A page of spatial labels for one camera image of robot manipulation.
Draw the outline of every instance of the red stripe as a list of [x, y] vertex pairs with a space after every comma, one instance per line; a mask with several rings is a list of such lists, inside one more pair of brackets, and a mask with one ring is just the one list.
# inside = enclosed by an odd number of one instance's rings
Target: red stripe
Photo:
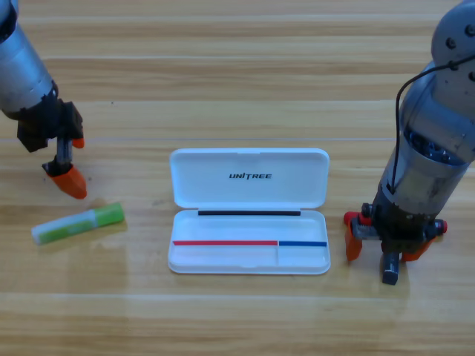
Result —
[[221, 241], [221, 240], [202, 240], [202, 241], [174, 241], [174, 245], [176, 246], [277, 246], [278, 243], [277, 241], [271, 241], [271, 240], [263, 240], [263, 241]]

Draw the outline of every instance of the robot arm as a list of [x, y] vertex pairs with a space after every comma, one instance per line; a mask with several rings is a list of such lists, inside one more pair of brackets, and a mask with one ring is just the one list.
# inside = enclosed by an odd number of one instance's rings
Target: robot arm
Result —
[[419, 259], [445, 232], [436, 217], [475, 160], [474, 0], [442, 18], [432, 57], [401, 106], [398, 143], [373, 203], [344, 219], [348, 260], [359, 256], [362, 240], [380, 240], [387, 284], [396, 284], [400, 255]]
[[72, 147], [82, 148], [82, 117], [58, 87], [18, 24], [18, 1], [0, 0], [0, 109], [18, 122], [17, 137], [29, 152], [56, 138], [56, 156], [43, 165], [65, 193], [87, 195], [86, 183], [72, 164]]

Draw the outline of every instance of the open case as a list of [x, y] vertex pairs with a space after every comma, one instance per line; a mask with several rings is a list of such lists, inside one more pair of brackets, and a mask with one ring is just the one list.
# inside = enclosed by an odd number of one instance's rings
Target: open case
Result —
[[181, 149], [170, 156], [168, 265], [187, 274], [322, 274], [330, 166], [317, 148]]

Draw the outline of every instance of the blue stripe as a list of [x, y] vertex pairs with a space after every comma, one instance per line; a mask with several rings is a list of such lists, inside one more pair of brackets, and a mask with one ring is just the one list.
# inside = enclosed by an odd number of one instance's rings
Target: blue stripe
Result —
[[279, 241], [279, 246], [327, 247], [327, 243], [319, 241]]

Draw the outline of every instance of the table surface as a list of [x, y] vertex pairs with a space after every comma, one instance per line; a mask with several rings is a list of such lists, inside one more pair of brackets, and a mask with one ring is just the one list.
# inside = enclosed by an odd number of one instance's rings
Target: table surface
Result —
[[[85, 120], [65, 196], [0, 121], [2, 355], [473, 355], [475, 175], [448, 233], [381, 284], [378, 243], [348, 266], [345, 211], [371, 201], [399, 87], [456, 0], [23, 0], [21, 23]], [[168, 269], [178, 148], [322, 148], [331, 269], [316, 277]], [[30, 229], [106, 202], [127, 223], [38, 248]]]

